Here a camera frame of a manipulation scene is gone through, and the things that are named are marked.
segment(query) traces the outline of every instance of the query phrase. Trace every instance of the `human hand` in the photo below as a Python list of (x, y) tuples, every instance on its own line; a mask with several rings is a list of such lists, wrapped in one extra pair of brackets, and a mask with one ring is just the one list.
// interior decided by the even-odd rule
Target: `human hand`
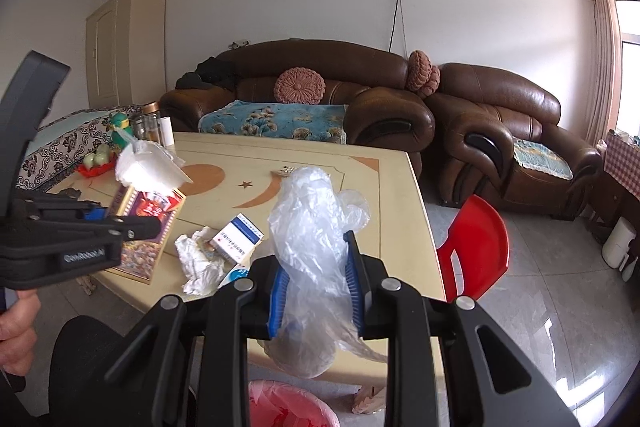
[(40, 309), (36, 290), (17, 291), (18, 300), (0, 315), (0, 366), (23, 377), (33, 362), (36, 332), (31, 325)]

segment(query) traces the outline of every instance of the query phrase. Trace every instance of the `silver screw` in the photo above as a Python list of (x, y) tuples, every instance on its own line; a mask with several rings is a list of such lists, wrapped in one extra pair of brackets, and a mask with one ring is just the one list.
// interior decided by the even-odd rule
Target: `silver screw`
[(393, 277), (387, 277), (382, 280), (382, 287), (390, 292), (397, 292), (400, 289), (400, 281)]
[(160, 307), (164, 310), (173, 310), (178, 307), (178, 304), (180, 304), (180, 301), (175, 295), (164, 296), (160, 301)]
[(466, 295), (461, 295), (456, 299), (456, 306), (461, 310), (471, 311), (476, 307), (476, 303), (471, 297), (467, 297)]
[(234, 288), (239, 292), (248, 292), (253, 287), (254, 282), (248, 277), (242, 277), (242, 279), (238, 279), (234, 282)]

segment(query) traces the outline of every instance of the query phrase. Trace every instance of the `leather armchair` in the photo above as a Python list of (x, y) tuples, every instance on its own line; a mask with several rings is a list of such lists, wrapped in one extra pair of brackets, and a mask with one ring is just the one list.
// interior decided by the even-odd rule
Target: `leather armchair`
[[(496, 208), (574, 219), (602, 169), (595, 148), (558, 127), (560, 103), (551, 93), (509, 71), (445, 64), (439, 90), (425, 104), (436, 120), (423, 153), (443, 202), (462, 206), (478, 194)], [(561, 155), (574, 177), (563, 180), (521, 167), (513, 139), (542, 143)]]
[(218, 58), (235, 64), (240, 76), (235, 91), (212, 86), (166, 93), (160, 109), (171, 117), (174, 130), (197, 132), (201, 117), (236, 99), (276, 102), (278, 76), (305, 67), (324, 78), (321, 103), (349, 105), (344, 117), (349, 144), (405, 151), (420, 176), (420, 152), (433, 140), (434, 119), (417, 95), (404, 90), (408, 65), (399, 55), (349, 42), (289, 39), (230, 50)]

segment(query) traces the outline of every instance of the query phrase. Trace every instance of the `pink plastic bag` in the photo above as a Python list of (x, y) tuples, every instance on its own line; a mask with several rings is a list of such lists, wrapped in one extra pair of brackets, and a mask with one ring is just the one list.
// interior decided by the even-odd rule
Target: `pink plastic bag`
[(249, 402), (251, 427), (340, 427), (327, 404), (286, 383), (251, 381)]

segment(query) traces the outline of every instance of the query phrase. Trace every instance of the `red and white checkered cloth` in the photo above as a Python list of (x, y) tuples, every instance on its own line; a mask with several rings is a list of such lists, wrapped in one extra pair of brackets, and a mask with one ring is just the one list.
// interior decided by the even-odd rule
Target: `red and white checkered cloth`
[(607, 134), (604, 170), (640, 200), (640, 148), (612, 132)]

